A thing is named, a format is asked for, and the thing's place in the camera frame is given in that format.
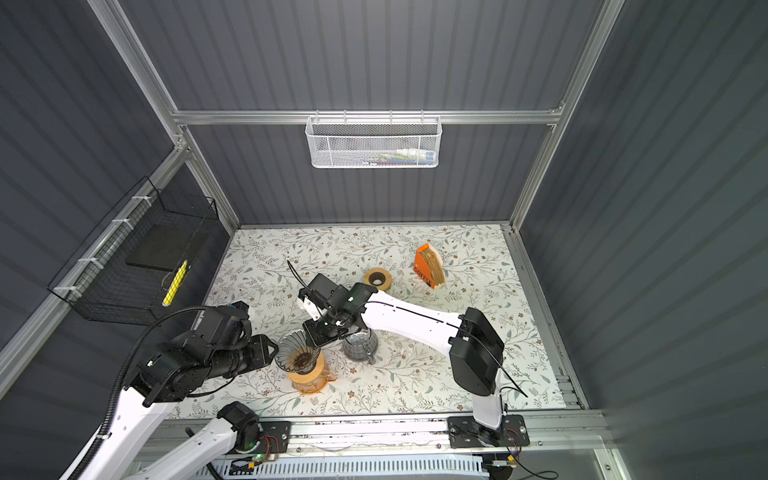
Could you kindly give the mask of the grey glass dripper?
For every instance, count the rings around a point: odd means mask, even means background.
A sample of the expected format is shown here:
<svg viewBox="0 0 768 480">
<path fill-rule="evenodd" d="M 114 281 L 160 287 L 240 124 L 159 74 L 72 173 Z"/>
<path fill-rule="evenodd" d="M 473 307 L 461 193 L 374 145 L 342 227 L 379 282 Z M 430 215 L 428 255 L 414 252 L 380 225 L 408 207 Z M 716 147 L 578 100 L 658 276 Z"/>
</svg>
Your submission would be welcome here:
<svg viewBox="0 0 768 480">
<path fill-rule="evenodd" d="M 292 331 L 277 342 L 278 352 L 275 357 L 277 366 L 285 371 L 289 371 L 289 362 L 291 357 L 296 353 L 309 351 L 311 353 L 321 352 L 321 349 L 317 347 L 313 341 L 307 336 L 303 329 Z"/>
</svg>

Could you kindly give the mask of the orange glass carafe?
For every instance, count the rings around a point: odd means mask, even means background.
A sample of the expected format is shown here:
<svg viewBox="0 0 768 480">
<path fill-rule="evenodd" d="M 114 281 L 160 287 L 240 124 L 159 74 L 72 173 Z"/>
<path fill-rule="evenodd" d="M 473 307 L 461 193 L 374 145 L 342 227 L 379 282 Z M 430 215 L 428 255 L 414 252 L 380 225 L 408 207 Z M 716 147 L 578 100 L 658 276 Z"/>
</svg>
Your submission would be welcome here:
<svg viewBox="0 0 768 480">
<path fill-rule="evenodd" d="M 337 376 L 327 365 L 317 366 L 310 373 L 288 373 L 292 386 L 301 394 L 313 394 L 322 390 L 329 382 L 337 380 Z"/>
</svg>

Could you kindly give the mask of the wooden dripper ring stand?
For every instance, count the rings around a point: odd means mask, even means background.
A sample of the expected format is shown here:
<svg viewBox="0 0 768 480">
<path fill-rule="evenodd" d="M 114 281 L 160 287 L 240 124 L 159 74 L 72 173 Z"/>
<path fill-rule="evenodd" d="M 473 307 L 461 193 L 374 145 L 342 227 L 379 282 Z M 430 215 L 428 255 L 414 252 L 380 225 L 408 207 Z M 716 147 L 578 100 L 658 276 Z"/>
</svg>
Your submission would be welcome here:
<svg viewBox="0 0 768 480">
<path fill-rule="evenodd" d="M 317 366 L 323 365 L 326 365 L 326 362 L 322 352 L 311 353 L 309 351 L 305 351 L 296 353 L 291 357 L 288 373 L 307 374 Z"/>
</svg>

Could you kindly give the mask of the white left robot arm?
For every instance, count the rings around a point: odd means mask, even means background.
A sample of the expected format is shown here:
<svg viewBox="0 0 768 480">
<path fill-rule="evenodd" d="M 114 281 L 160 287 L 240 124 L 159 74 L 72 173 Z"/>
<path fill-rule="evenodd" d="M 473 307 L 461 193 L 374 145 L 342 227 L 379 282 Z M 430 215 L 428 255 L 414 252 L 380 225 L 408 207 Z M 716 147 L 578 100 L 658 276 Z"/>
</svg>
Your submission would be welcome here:
<svg viewBox="0 0 768 480">
<path fill-rule="evenodd" d="M 63 478 L 121 478 L 175 406 L 203 396 L 206 381 L 232 382 L 269 366 L 279 348 L 252 332 L 248 309 L 242 301 L 193 306 L 147 325 L 118 372 L 103 420 Z M 139 476 L 182 479 L 231 450 L 251 454 L 265 443 L 259 416 L 234 401 Z"/>
</svg>

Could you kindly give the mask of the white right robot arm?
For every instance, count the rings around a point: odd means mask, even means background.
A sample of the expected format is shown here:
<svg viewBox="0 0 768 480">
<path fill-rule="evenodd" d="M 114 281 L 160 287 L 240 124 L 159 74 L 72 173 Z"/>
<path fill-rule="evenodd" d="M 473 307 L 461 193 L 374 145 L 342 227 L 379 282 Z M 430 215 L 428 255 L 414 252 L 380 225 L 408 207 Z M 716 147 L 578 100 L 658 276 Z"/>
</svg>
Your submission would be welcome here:
<svg viewBox="0 0 768 480">
<path fill-rule="evenodd" d="M 490 431 L 501 428 L 504 342 L 482 311 L 432 310 L 365 283 L 348 289 L 323 274 L 302 285 L 298 301 L 310 315 L 302 328 L 318 347 L 374 330 L 406 337 L 444 355 L 455 383 L 472 395 L 475 422 Z"/>
</svg>

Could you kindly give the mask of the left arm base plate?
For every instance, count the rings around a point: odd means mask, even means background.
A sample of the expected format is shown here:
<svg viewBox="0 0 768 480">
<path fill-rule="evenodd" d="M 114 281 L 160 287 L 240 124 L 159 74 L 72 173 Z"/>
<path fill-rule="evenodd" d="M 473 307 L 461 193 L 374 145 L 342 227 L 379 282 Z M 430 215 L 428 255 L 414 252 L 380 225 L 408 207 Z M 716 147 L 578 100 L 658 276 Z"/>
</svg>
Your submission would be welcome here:
<svg viewBox="0 0 768 480">
<path fill-rule="evenodd" d="M 292 423 L 288 421 L 260 421 L 237 430 L 232 453 L 282 454 L 286 453 L 291 437 Z"/>
</svg>

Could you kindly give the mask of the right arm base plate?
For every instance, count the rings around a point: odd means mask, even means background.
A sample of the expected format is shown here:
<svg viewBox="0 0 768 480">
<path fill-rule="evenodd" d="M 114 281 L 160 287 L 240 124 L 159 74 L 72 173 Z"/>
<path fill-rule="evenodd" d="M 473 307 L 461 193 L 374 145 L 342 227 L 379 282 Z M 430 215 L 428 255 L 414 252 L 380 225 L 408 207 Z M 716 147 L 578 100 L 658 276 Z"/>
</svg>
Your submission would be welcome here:
<svg viewBox="0 0 768 480">
<path fill-rule="evenodd" d="M 503 415 L 496 429 L 479 424 L 472 416 L 447 418 L 450 446 L 454 449 L 527 447 L 530 445 L 528 429 L 520 415 Z"/>
</svg>

